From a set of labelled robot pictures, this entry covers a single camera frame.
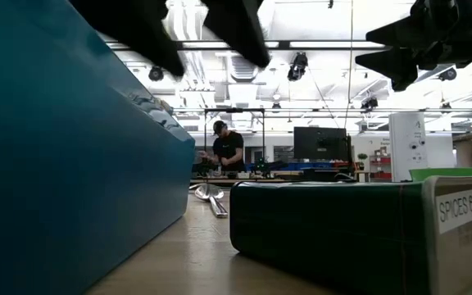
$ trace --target cable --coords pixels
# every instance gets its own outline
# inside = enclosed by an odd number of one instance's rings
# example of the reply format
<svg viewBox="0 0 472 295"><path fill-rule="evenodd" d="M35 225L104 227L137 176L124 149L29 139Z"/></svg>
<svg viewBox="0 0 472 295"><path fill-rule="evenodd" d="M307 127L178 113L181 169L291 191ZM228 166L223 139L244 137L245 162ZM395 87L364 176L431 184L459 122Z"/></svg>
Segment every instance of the cable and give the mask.
<svg viewBox="0 0 472 295"><path fill-rule="evenodd" d="M343 128L347 129L347 115L349 113L349 106L351 106L351 77L352 77L352 37L354 29L354 0L351 0L351 51L349 53L349 87L347 90L347 108L345 110L345 123L343 123Z"/></svg>
<svg viewBox="0 0 472 295"><path fill-rule="evenodd" d="M327 105L327 102L325 101L324 95L320 91L320 87L318 87L318 84L316 83L316 79L315 79L315 76L312 74L311 68L307 67L307 69L309 70L309 74L311 74L312 82L314 82L314 84L316 86L316 90L318 90L318 93L320 94L322 102L324 102L324 104L325 104L325 109L327 111L329 111L329 114L331 114L331 118L333 118L334 123L336 124L336 127L340 128L340 125L336 121L336 118L334 118L333 112L329 109L329 106Z"/></svg>

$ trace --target black cap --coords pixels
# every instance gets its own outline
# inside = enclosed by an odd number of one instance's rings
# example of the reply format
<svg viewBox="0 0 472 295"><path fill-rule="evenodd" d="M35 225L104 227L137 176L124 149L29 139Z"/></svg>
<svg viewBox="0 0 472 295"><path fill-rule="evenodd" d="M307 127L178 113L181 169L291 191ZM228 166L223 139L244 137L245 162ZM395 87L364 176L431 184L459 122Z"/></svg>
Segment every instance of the black cap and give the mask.
<svg viewBox="0 0 472 295"><path fill-rule="evenodd" d="M227 127L227 124L224 121L218 120L214 122L214 125L212 126L212 129L214 130L214 134L220 134L221 130L224 127Z"/></svg>

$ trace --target white ceiling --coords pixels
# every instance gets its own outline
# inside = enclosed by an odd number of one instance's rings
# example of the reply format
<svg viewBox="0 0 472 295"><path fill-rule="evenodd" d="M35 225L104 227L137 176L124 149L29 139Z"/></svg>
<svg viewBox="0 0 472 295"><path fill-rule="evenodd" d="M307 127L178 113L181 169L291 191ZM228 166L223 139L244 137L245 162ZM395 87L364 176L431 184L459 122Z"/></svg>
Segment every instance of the white ceiling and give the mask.
<svg viewBox="0 0 472 295"><path fill-rule="evenodd" d="M332 9L328 9L329 2L327 1L265 0L259 15L268 40L299 40L303 42L341 40L349 44L351 35L354 40L365 40L366 32L405 17L413 2L411 0L377 0L375 2L355 0L352 10L351 0L335 0ZM180 41L216 40L216 37L208 29L202 27L207 8L198 1L174 0L169 1L167 5L170 8L170 13L164 20L164 24L171 37ZM346 108L347 98L352 99L352 107L359 107L361 100L369 95L379 99L380 108L438 108L442 98L451 102L453 108L472 108L472 97L470 97L472 95L472 64L463 70L458 70L458 77L454 81L440 82L437 79L426 79L413 84L405 92L394 93L385 77L356 66L354 57L364 53L367 52L306 51L310 70L301 80L289 82L287 72L296 51L270 50L271 63L266 69L262 69L253 81L254 84L258 84L258 89L256 95L246 98L248 107L269 108L274 101L273 95L277 93L281 97L282 108ZM229 77L226 69L226 56L233 54L230 51L189 52L189 56L197 54L197 61L200 65L191 64L188 62L190 59L186 58L185 54L183 55L184 64L200 70L206 79L199 79L197 75L189 71L181 81L176 81L166 74L165 78L159 82L152 82L148 79L148 71L151 68L150 61L134 52L119 51L116 54L154 96L166 100L173 107L205 107L202 98L206 97L209 102L207 103L208 107L234 105L228 91L228 83L232 83L233 80ZM211 87L214 92L182 91L190 87L199 87L200 89ZM291 113L294 117L303 114L305 113ZM347 120L347 128L358 129L356 124L361 120L383 124L387 122L388 114L389 112L364 116L359 113L349 113L347 114L350 118ZM280 115L286 116L284 113L268 114L268 116ZM328 127L336 125L343 127L345 125L345 113L342 112L333 114L338 119L310 118L311 116L329 117L330 114L322 114L322 112L305 114L304 118L295 120L269 118L265 126L267 129L283 130L292 129L294 125ZM427 119L431 121L428 124L429 129L450 129L451 123L470 120L472 113L456 113L443 116L441 119L433 119L433 117L439 116L438 113L431 113L428 116L431 116ZM194 118L185 120L183 117L179 117L178 120L182 125L196 125L198 130L203 130L202 116ZM240 116L238 119L248 120L250 123L252 117L250 115ZM261 130L259 122L254 120L252 123L246 128Z"/></svg>

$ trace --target man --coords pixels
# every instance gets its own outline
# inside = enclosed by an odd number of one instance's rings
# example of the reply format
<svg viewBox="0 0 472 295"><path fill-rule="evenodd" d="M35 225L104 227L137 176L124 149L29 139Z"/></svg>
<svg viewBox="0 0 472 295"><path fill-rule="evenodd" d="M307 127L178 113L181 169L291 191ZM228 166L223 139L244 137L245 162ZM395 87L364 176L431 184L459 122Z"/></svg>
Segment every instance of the man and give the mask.
<svg viewBox="0 0 472 295"><path fill-rule="evenodd" d="M223 171L247 171L243 163L242 135L228 130L227 124L221 120L214 123L213 129L214 134L218 135L212 146L214 156L209 157L206 152L201 152L201 157L215 164L220 163Z"/></svg>

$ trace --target blue container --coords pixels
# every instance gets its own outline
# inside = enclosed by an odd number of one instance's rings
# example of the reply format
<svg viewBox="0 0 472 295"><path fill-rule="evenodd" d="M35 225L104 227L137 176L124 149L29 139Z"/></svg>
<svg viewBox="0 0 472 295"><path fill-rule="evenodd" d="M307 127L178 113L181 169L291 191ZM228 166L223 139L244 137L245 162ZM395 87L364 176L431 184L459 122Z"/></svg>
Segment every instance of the blue container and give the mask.
<svg viewBox="0 0 472 295"><path fill-rule="evenodd" d="M82 293L184 214L193 156L68 2L0 0L0 294Z"/></svg>

